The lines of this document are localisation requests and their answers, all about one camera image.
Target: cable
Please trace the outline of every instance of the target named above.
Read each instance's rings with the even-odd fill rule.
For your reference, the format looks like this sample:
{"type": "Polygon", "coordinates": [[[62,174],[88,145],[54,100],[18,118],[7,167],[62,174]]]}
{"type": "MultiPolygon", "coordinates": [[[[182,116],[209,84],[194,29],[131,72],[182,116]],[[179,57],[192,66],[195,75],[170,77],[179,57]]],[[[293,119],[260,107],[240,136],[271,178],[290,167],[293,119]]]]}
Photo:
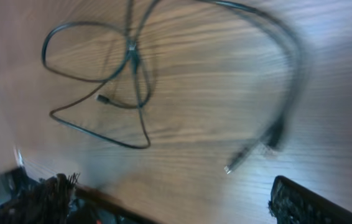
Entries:
{"type": "MultiPolygon", "coordinates": [[[[148,20],[151,12],[154,10],[155,6],[158,4],[160,0],[153,0],[149,7],[147,8],[145,14],[143,15],[143,18],[141,19],[136,33],[134,36],[130,36],[130,30],[131,30],[131,18],[132,18],[132,7],[133,7],[133,2],[134,0],[128,0],[127,2],[127,9],[126,9],[126,19],[125,19],[125,28],[122,30],[112,24],[104,23],[104,22],[90,22],[90,21],[81,21],[81,22],[69,22],[66,24],[62,24],[56,28],[54,28],[52,31],[49,32],[49,34],[46,36],[44,40],[44,44],[42,46],[42,64],[43,66],[57,74],[61,75],[63,77],[67,78],[72,78],[74,80],[82,81],[82,82],[88,82],[88,83],[99,83],[99,85],[91,91],[89,94],[84,96],[83,98],[80,98],[79,100],[74,101],[73,103],[70,103],[68,105],[59,107],[57,109],[52,110],[49,113],[49,116],[58,121],[59,123],[64,124],[65,126],[68,126],[70,128],[77,129],[81,132],[84,132],[86,134],[89,134],[93,137],[100,138],[105,141],[112,142],[114,144],[128,147],[131,149],[146,149],[150,147],[151,142],[150,138],[148,136],[148,133],[146,131],[146,126],[144,124],[144,119],[142,115],[142,108],[149,102],[151,96],[152,96],[152,90],[151,90],[151,83],[150,79],[148,76],[148,72],[146,70],[146,66],[144,64],[143,59],[141,58],[141,55],[139,53],[138,49],[138,38],[140,36],[140,33],[142,29],[144,28],[144,24],[148,20]],[[58,32],[63,31],[65,29],[69,29],[72,27],[78,27],[78,26],[97,26],[97,27],[104,27],[109,30],[113,30],[117,32],[118,34],[122,35],[123,38],[126,41],[126,50],[125,50],[125,56],[119,66],[115,69],[115,71],[109,75],[107,78],[104,79],[99,79],[99,80],[94,80],[94,79],[87,79],[87,78],[80,78],[80,77],[75,77],[73,75],[69,75],[67,73],[58,71],[54,68],[51,68],[47,65],[47,47],[49,45],[49,42],[51,38],[58,32]],[[71,108],[72,106],[75,106],[82,101],[86,100],[87,98],[93,96],[98,90],[100,90],[105,84],[107,84],[109,81],[117,78],[119,74],[122,72],[122,70],[125,68],[127,62],[130,61],[131,64],[131,70],[132,70],[132,77],[134,80],[134,89],[136,92],[136,104],[135,105],[130,105],[127,103],[124,103],[122,101],[117,101],[111,98],[107,98],[103,95],[98,95],[96,97],[96,100],[98,100],[101,103],[108,104],[108,105],[113,105],[118,108],[123,108],[123,109],[129,109],[129,110],[134,110],[137,109],[139,113],[139,120],[141,124],[141,129],[143,132],[143,135],[146,139],[146,143],[143,145],[133,145],[133,144],[128,144],[125,142],[121,142],[112,138],[108,138],[106,136],[100,135],[98,133],[95,133],[93,131],[90,131],[88,129],[82,128],[81,126],[77,126],[75,124],[72,124],[68,121],[65,121],[64,119],[61,119],[57,117],[55,114],[59,111],[65,110],[67,108],[71,108]],[[139,87],[139,79],[137,75],[137,70],[138,68],[142,68],[142,74],[144,77],[144,83],[146,85],[146,95],[144,96],[144,99],[142,99],[141,96],[141,90],[139,87]]],[[[304,80],[304,76],[306,74],[305,72],[305,67],[304,67],[304,62],[305,62],[305,51],[303,48],[303,44],[299,40],[298,36],[295,34],[295,32],[288,27],[286,24],[284,24],[282,21],[279,19],[276,19],[272,15],[261,11],[257,8],[246,6],[244,4],[240,3],[235,3],[235,2],[229,2],[229,1],[217,1],[217,0],[197,0],[201,2],[206,2],[210,4],[216,4],[218,6],[225,7],[227,10],[232,11],[235,13],[237,16],[239,16],[241,19],[249,21],[253,26],[257,27],[258,29],[262,30],[265,34],[267,34],[282,50],[282,52],[285,54],[285,57],[288,61],[288,67],[289,71],[291,73],[292,79],[289,83],[289,91],[288,93],[284,96],[284,100],[280,104],[277,113],[274,115],[273,119],[271,122],[264,127],[264,129],[257,135],[255,138],[255,141],[250,142],[249,144],[246,144],[243,147],[243,150],[239,151],[234,157],[231,158],[231,162],[229,165],[225,167],[225,171],[229,174],[230,172],[234,171],[244,160],[244,158],[248,155],[249,152],[251,152],[259,143],[263,143],[266,146],[270,147],[271,149],[277,149],[279,146],[284,134],[285,134],[285,127],[286,127],[286,122],[287,118],[289,117],[289,114],[293,108],[293,105],[297,101],[297,98],[299,96],[299,93],[301,92],[302,89],[302,84],[304,80]],[[263,22],[268,23],[271,25],[273,29],[276,29],[278,32],[281,32],[283,35],[277,35],[277,32],[275,30],[270,29],[270,27],[265,26],[263,22]]]]}

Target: wire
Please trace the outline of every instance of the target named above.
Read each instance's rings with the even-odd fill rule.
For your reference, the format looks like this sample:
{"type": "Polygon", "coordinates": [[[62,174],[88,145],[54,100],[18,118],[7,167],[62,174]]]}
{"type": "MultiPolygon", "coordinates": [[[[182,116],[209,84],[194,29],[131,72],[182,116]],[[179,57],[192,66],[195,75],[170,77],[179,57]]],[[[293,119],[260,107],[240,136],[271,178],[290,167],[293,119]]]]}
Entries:
{"type": "MultiPolygon", "coordinates": [[[[59,107],[57,109],[52,110],[49,113],[49,116],[58,121],[59,123],[64,124],[65,126],[68,126],[70,128],[77,129],[83,133],[89,134],[91,136],[94,136],[96,138],[100,138],[105,141],[112,142],[114,144],[128,147],[131,149],[146,149],[150,147],[151,142],[150,138],[148,136],[146,126],[144,124],[144,118],[142,115],[142,108],[149,102],[151,96],[152,96],[152,90],[151,90],[151,82],[149,79],[148,72],[146,70],[146,66],[144,64],[143,59],[141,58],[141,55],[139,53],[137,41],[140,36],[140,33],[142,29],[144,28],[145,23],[147,22],[151,12],[154,10],[155,6],[158,4],[160,0],[153,0],[149,7],[147,8],[145,14],[143,15],[143,18],[141,19],[136,33],[134,36],[130,35],[130,30],[131,30],[131,19],[132,19],[132,7],[133,7],[133,0],[128,0],[127,2],[127,9],[126,9],[126,19],[125,19],[125,28],[120,29],[112,24],[104,23],[104,22],[90,22],[90,21],[81,21],[81,22],[69,22],[66,24],[62,24],[56,28],[54,28],[52,31],[49,32],[49,34],[46,36],[44,40],[44,44],[42,46],[42,64],[43,66],[57,74],[61,75],[63,77],[67,78],[72,78],[74,80],[82,81],[82,82],[88,82],[88,83],[99,83],[99,85],[89,94],[84,96],[83,98],[80,98],[79,100],[74,101],[73,103],[70,103],[68,105],[59,107]],[[115,69],[115,71],[109,75],[107,78],[104,79],[99,79],[99,80],[94,80],[94,79],[87,79],[87,78],[80,78],[80,77],[75,77],[73,75],[69,75],[67,73],[58,71],[52,67],[49,67],[47,65],[47,47],[49,45],[49,42],[51,38],[58,32],[63,31],[65,29],[69,29],[72,27],[78,27],[78,26],[98,26],[98,27],[104,27],[109,30],[113,30],[117,32],[118,34],[122,35],[123,38],[126,41],[126,50],[125,50],[125,56],[119,66],[115,69]],[[100,135],[98,133],[95,133],[93,131],[90,131],[88,129],[82,128],[81,126],[77,126],[75,124],[72,124],[71,122],[65,121],[64,119],[61,119],[57,117],[55,114],[59,111],[65,110],[67,108],[71,108],[72,106],[75,106],[82,101],[88,99],[89,97],[93,96],[98,90],[100,90],[105,84],[107,84],[109,81],[117,78],[119,74],[122,72],[122,70],[125,68],[127,62],[130,62],[131,64],[131,70],[132,70],[132,77],[134,80],[134,89],[136,92],[136,104],[135,105],[130,105],[122,101],[117,101],[111,98],[107,98],[102,95],[97,96],[97,100],[113,105],[118,108],[123,108],[123,109],[129,109],[129,110],[134,110],[137,109],[139,113],[139,120],[141,124],[141,129],[143,132],[143,135],[146,139],[146,143],[143,145],[133,145],[133,144],[128,144],[125,142],[121,142],[112,138],[108,138],[106,136],[100,135]],[[144,83],[146,84],[146,95],[144,96],[144,99],[142,99],[141,96],[141,90],[139,87],[139,79],[137,75],[137,70],[138,68],[142,68],[142,73],[144,77],[144,83]]],[[[255,141],[250,142],[249,144],[246,144],[241,151],[239,151],[237,154],[235,154],[231,158],[231,162],[229,165],[225,167],[225,171],[227,173],[230,173],[234,171],[244,160],[244,158],[251,152],[260,142],[263,144],[267,145],[268,147],[272,149],[277,149],[279,146],[282,137],[285,134],[285,126],[286,126],[286,121],[287,118],[289,117],[289,114],[293,108],[293,105],[298,99],[299,93],[301,92],[302,89],[302,84],[304,80],[304,76],[306,74],[305,72],[305,51],[303,48],[303,44],[298,38],[298,35],[286,24],[284,24],[282,21],[279,19],[276,19],[272,15],[259,10],[255,7],[250,7],[244,4],[240,3],[235,3],[235,2],[229,2],[229,1],[216,1],[216,0],[197,0],[201,2],[207,2],[211,4],[216,4],[218,6],[225,7],[226,9],[232,11],[235,13],[237,16],[239,16],[241,19],[249,21],[252,25],[257,27],[258,29],[262,30],[265,34],[267,34],[282,50],[282,52],[285,54],[285,57],[288,61],[288,67],[289,71],[291,73],[292,79],[289,83],[289,90],[287,94],[284,96],[284,100],[282,103],[279,105],[279,109],[277,110],[276,114],[274,115],[273,119],[271,122],[264,127],[264,129],[257,135],[255,138],[255,141]]]]}

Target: wooden table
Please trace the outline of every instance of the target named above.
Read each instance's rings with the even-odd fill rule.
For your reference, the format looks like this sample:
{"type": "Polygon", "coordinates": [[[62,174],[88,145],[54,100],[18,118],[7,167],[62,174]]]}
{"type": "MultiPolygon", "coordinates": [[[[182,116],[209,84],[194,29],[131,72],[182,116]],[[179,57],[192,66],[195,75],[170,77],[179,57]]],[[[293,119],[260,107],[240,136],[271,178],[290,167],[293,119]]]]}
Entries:
{"type": "MultiPolygon", "coordinates": [[[[137,26],[150,1],[134,6],[137,26]]],[[[164,223],[275,223],[272,181],[285,175],[352,211],[352,1],[246,1],[296,28],[311,76],[284,150],[257,148],[231,175],[231,155],[270,118],[288,80],[274,43],[248,22],[196,1],[162,1],[139,44],[155,92],[144,108],[152,147],[130,150],[50,119],[50,110],[94,89],[40,62],[47,33],[68,21],[123,26],[125,1],[0,0],[0,98],[32,177],[81,172],[80,182],[164,223]]],[[[124,50],[114,32],[66,31],[49,46],[53,66],[106,77],[124,50]]],[[[129,70],[100,91],[134,102],[129,70]]],[[[144,142],[137,111],[92,97],[60,113],[76,124],[144,142]]]]}

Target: black cable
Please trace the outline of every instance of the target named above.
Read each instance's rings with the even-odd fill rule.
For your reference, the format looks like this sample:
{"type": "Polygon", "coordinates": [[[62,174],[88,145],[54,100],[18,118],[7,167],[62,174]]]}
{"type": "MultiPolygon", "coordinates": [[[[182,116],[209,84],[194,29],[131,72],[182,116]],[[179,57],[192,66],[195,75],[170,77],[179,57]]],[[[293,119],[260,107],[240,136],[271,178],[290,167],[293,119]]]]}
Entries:
{"type": "MultiPolygon", "coordinates": [[[[301,43],[298,36],[295,34],[295,32],[290,27],[288,27],[282,21],[276,19],[275,17],[273,17],[272,15],[270,15],[264,11],[261,11],[259,9],[254,8],[254,7],[246,6],[244,4],[229,2],[229,1],[216,1],[216,0],[197,0],[197,1],[207,2],[207,3],[212,3],[212,4],[219,5],[219,6],[223,6],[227,9],[231,10],[233,13],[237,14],[240,18],[249,21],[252,25],[254,25],[255,27],[262,30],[278,46],[280,46],[282,52],[285,54],[285,57],[288,61],[287,64],[288,64],[289,70],[292,75],[292,79],[291,79],[290,85],[289,85],[288,94],[285,95],[284,101],[280,104],[277,113],[274,115],[271,122],[263,129],[263,131],[261,131],[257,135],[257,137],[255,138],[255,141],[252,141],[249,144],[245,145],[243,147],[242,151],[240,151],[236,155],[234,155],[230,164],[225,167],[226,172],[230,173],[231,171],[235,170],[237,168],[237,166],[240,165],[240,163],[246,157],[248,152],[251,151],[252,149],[254,149],[260,142],[263,142],[263,144],[269,146],[272,149],[275,149],[278,147],[279,143],[282,140],[283,135],[285,134],[285,126],[286,126],[287,117],[289,116],[289,113],[291,112],[293,105],[297,101],[297,97],[302,89],[303,78],[305,75],[305,67],[304,67],[305,51],[303,49],[303,44],[301,43]],[[263,22],[270,24],[271,27],[273,29],[275,28],[276,30],[278,30],[278,32],[282,32],[283,37],[287,38],[289,41],[287,41],[287,42],[284,41],[280,35],[277,35],[277,32],[275,30],[270,29],[269,27],[265,26],[262,22],[260,22],[260,19],[263,20],[263,22]]],[[[90,92],[89,94],[87,94],[83,98],[76,100],[73,103],[70,103],[66,106],[62,106],[60,108],[52,110],[49,113],[51,118],[53,118],[54,120],[66,125],[66,126],[77,129],[77,130],[82,131],[86,134],[92,135],[96,138],[100,138],[102,140],[118,144],[120,146],[128,147],[131,149],[146,149],[151,145],[151,142],[148,137],[146,127],[144,124],[144,119],[143,119],[143,115],[142,115],[142,107],[144,107],[148,103],[148,101],[150,100],[150,98],[152,96],[152,91],[151,91],[151,82],[150,82],[150,79],[148,76],[148,72],[146,70],[146,66],[144,65],[144,61],[141,59],[141,55],[139,53],[137,41],[140,36],[141,30],[144,27],[144,24],[146,23],[152,10],[155,8],[155,6],[159,2],[159,0],[153,0],[151,2],[149,7],[147,8],[146,13],[144,14],[143,18],[141,19],[140,24],[137,27],[135,35],[133,37],[131,37],[130,30],[131,30],[131,21],[132,21],[133,2],[134,2],[134,0],[128,0],[124,30],[122,30],[112,24],[103,23],[103,22],[89,22],[89,21],[69,22],[69,23],[66,23],[66,24],[63,24],[63,25],[60,25],[60,26],[54,28],[52,31],[50,31],[50,33],[45,38],[45,41],[44,41],[44,44],[42,47],[42,64],[44,65],[44,67],[46,69],[50,70],[51,72],[56,73],[57,75],[61,75],[61,76],[67,77],[67,78],[72,78],[72,79],[83,81],[83,82],[100,83],[92,92],[90,92]],[[106,29],[110,29],[110,30],[117,32],[118,34],[122,35],[124,37],[124,39],[126,40],[125,57],[123,58],[122,62],[118,66],[118,68],[111,75],[109,75],[107,78],[100,79],[100,80],[92,80],[92,79],[75,77],[73,75],[69,75],[69,74],[63,73],[61,71],[58,71],[58,70],[51,68],[47,65],[46,51],[47,51],[47,47],[50,42],[50,39],[57,32],[60,32],[65,29],[69,29],[71,27],[76,27],[76,26],[104,27],[106,29]],[[55,116],[56,112],[59,112],[61,110],[65,110],[67,108],[71,108],[72,106],[75,106],[75,105],[81,103],[82,101],[86,100],[87,98],[93,96],[99,89],[101,89],[101,87],[103,87],[105,84],[107,84],[110,80],[113,80],[116,77],[118,77],[118,75],[125,68],[125,65],[127,64],[128,61],[130,61],[130,63],[131,63],[132,77],[134,80],[134,89],[136,91],[136,105],[129,105],[127,103],[117,101],[114,99],[110,99],[110,98],[107,98],[102,95],[98,95],[98,97],[96,99],[102,103],[113,105],[118,108],[137,109],[138,113],[139,113],[139,119],[140,119],[140,123],[141,123],[142,132],[143,132],[143,135],[147,141],[147,143],[145,145],[132,145],[132,144],[128,144],[125,142],[117,141],[115,139],[111,139],[106,136],[102,136],[98,133],[87,130],[85,128],[82,128],[80,126],[77,126],[75,124],[72,124],[68,121],[65,121],[65,120],[60,119],[59,117],[55,116]],[[147,92],[143,100],[141,98],[141,90],[139,87],[139,80],[138,80],[138,75],[137,75],[137,70],[139,67],[142,68],[142,73],[143,73],[143,77],[144,77],[144,82],[146,84],[146,92],[147,92]]]]}

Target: wood grain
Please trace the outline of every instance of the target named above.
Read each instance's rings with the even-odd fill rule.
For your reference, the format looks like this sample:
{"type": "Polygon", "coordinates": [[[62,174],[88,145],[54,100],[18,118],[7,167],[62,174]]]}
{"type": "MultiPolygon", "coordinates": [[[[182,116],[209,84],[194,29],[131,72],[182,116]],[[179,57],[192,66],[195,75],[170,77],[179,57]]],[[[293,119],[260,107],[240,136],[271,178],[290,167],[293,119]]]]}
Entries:
{"type": "MultiPolygon", "coordinates": [[[[136,1],[137,26],[149,1],[136,1]]],[[[50,29],[68,21],[123,25],[123,1],[0,0],[0,97],[34,177],[81,172],[80,182],[164,223],[275,223],[272,181],[285,175],[352,211],[352,1],[247,1],[287,21],[308,44],[312,73],[277,154],[256,149],[233,174],[229,157],[265,124],[285,90],[274,43],[228,11],[196,1],[162,1],[139,39],[155,92],[144,108],[152,147],[134,151],[51,120],[48,112],[96,84],[42,67],[50,29]]],[[[121,60],[113,32],[75,29],[50,44],[51,65],[105,77],[121,60]]],[[[133,103],[131,74],[100,90],[133,103]]],[[[99,133],[143,142],[136,111],[88,99],[60,116],[99,133]]]]}

